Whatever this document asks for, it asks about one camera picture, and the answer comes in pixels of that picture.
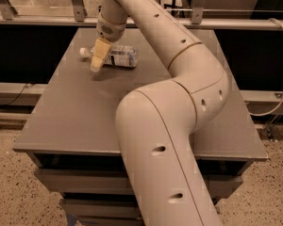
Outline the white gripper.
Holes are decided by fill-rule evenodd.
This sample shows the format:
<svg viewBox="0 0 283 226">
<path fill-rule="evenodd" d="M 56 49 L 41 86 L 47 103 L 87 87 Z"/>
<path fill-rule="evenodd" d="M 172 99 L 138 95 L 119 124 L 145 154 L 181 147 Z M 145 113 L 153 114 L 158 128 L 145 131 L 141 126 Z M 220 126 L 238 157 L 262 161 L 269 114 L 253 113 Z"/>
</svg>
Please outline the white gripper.
<svg viewBox="0 0 283 226">
<path fill-rule="evenodd" d="M 104 65 L 111 43 L 119 40 L 125 32 L 127 14 L 111 16 L 100 13 L 96 26 L 97 33 L 100 37 L 95 41 L 93 48 L 91 70 L 98 73 Z"/>
</svg>

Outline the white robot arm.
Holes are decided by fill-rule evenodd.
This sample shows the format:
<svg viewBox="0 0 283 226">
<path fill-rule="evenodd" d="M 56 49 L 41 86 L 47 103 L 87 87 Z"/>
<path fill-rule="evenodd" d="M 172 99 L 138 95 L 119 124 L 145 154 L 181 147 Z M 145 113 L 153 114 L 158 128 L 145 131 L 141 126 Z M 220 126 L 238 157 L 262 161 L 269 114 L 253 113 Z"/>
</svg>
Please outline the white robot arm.
<svg viewBox="0 0 283 226">
<path fill-rule="evenodd" d="M 132 19 L 170 79 L 129 92 L 116 130 L 145 226 L 222 226 L 195 161 L 190 135 L 221 111 L 229 91 L 224 66 L 155 0 L 104 0 L 91 69 L 100 70 Z"/>
</svg>

